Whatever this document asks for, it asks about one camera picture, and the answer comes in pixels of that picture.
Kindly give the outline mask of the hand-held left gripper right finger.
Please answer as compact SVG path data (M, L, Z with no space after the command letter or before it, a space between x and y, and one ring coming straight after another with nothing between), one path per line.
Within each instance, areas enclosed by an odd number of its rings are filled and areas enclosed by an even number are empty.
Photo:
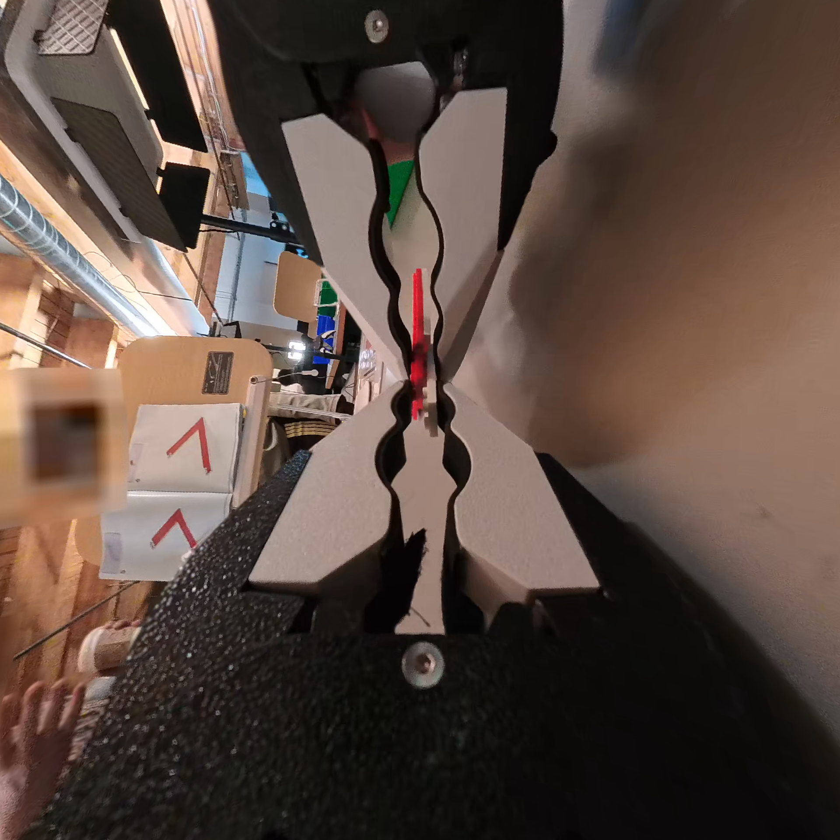
M489 627L506 604L592 594L598 581L534 450L444 385L445 627Z

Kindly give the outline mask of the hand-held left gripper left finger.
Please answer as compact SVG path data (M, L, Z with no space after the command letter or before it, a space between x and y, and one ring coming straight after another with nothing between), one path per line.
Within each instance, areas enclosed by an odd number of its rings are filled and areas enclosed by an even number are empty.
M310 452L248 582L310 597L373 597L403 538L393 480L406 464L408 381L391 385Z

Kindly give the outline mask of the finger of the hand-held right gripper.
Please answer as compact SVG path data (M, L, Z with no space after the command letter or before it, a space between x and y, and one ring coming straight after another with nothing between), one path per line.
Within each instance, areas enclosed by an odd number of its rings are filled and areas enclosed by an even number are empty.
M320 265L394 376L409 378L412 341L400 313L402 283L385 249L390 185L382 147L320 113L284 122Z
M461 91L419 144L419 191L433 215L438 256L438 377L454 380L503 256L499 247L508 91Z

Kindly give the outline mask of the green plastic bin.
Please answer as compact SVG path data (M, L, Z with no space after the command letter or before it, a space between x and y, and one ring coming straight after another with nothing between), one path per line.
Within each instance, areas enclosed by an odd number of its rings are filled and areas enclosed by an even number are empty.
M398 161L387 166L390 192L388 197L389 208L385 217L389 227L394 225L413 171L414 161Z

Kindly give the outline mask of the red lego plate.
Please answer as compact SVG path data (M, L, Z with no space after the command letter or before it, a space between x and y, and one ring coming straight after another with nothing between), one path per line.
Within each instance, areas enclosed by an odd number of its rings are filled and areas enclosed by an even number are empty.
M426 332L424 272L417 268L412 286L412 358L410 382L412 385L412 420L417 421L426 410L429 338Z

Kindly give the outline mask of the dark striped jacket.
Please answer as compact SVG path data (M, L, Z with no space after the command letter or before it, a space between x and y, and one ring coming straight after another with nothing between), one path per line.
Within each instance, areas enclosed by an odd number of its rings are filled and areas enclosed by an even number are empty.
M260 481L277 473L297 452L309 451L338 425L330 418L268 417L260 460Z

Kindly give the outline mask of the wooden chair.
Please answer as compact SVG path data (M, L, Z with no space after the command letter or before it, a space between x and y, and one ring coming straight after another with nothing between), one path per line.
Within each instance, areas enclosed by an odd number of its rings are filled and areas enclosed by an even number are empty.
M276 264L275 312L285 318L317 321L322 268L309 258L282 252Z
M130 437L141 405L239 403L245 408L233 506L257 489L274 370L267 349L248 339L155 337L122 352L123 402Z

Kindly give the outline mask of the black ceiling panel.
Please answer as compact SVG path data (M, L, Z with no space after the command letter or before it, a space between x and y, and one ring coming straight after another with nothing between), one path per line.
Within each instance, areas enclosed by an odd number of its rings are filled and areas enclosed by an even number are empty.
M108 25L118 35L147 113L163 141L207 152L181 61L160 1L110 1Z
M168 161L160 172L159 198L175 234L169 246L194 249L203 223L211 172L205 167Z

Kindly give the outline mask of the paper sign with red arrow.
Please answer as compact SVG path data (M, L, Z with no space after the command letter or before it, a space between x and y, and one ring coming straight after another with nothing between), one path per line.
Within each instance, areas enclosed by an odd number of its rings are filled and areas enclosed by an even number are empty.
M244 419L239 403L141 405L129 446L129 489L230 494Z
M131 491L127 506L101 516L99 578L168 582L226 519L232 494Z

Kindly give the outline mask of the white ceiling fixture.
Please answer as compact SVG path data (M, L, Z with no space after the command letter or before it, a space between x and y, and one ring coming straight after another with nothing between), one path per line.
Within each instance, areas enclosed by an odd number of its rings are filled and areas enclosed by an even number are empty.
M176 247L158 193L164 146L107 5L6 2L2 68L122 235Z

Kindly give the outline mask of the paper coffee cup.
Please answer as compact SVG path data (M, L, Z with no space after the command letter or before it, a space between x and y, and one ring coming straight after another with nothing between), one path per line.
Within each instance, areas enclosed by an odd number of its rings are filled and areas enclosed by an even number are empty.
M84 637L77 672L84 676L115 676L140 632L141 621L119 620L98 626Z

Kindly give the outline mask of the thin black pole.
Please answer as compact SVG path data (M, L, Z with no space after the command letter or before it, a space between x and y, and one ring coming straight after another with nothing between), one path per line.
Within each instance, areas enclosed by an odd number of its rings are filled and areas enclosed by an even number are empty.
M12 662L17 663L23 658L26 658L31 653L36 651L38 648L41 648L45 644L47 644L53 638L63 634L65 631L73 627L74 625L78 624L79 621L86 618L90 614L95 613L100 607L109 604L111 601L119 598L119 596L133 588L135 585L141 583L141 581L130 581L121 583L113 592L108 594L106 597L102 598L101 600L94 602L88 608L82 610L78 614L74 615L72 618L64 622L63 624L59 625L52 631L48 632L46 635L38 638L33 643L29 644L28 646L24 647L20 651L16 652L16 654L12 657Z

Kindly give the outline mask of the silver ventilation duct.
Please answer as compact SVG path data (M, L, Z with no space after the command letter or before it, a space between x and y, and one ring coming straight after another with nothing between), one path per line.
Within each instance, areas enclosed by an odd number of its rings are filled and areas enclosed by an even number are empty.
M136 338L174 335L152 320L105 276L4 176L1 178L2 236L72 285Z

